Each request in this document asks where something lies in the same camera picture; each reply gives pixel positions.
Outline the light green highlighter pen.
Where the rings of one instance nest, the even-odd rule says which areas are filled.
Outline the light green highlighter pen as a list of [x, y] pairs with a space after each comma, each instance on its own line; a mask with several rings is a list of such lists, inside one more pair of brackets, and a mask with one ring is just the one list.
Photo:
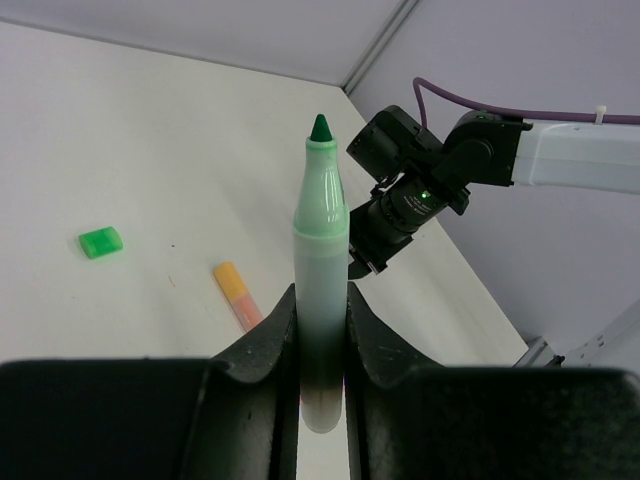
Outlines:
[[337, 141], [322, 114], [305, 151], [292, 227], [301, 414], [311, 431], [326, 434], [342, 412], [350, 217]]

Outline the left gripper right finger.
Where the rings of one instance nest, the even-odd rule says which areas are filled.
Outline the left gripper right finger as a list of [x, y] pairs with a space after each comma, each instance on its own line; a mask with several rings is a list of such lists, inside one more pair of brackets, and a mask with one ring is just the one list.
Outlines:
[[639, 379], [608, 368], [445, 367], [348, 288], [354, 479], [635, 479]]

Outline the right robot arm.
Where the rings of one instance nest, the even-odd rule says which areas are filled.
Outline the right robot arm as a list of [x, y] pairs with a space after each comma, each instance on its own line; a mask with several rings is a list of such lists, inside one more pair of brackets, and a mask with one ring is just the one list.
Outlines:
[[603, 111], [472, 110], [439, 141], [392, 105], [347, 152], [376, 182], [351, 212], [352, 280], [386, 269], [441, 211], [463, 214], [471, 184], [639, 191], [639, 119]]

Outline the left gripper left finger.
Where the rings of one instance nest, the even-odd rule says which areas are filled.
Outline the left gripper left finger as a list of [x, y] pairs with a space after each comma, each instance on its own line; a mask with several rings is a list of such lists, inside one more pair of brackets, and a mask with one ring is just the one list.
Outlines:
[[5, 479], [291, 479], [295, 295], [211, 358], [1, 367]]

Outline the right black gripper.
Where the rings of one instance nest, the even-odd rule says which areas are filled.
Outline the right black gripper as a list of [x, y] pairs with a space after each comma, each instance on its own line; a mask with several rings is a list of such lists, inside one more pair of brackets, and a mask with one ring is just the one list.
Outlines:
[[413, 241], [411, 233], [397, 230], [379, 204], [363, 204], [350, 212], [348, 278], [379, 274], [387, 262]]

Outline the orange highlighter pen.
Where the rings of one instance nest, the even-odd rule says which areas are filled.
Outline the orange highlighter pen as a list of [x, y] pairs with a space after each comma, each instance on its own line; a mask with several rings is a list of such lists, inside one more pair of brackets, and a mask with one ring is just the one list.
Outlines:
[[249, 293], [233, 297], [230, 306], [244, 333], [255, 328], [264, 318]]

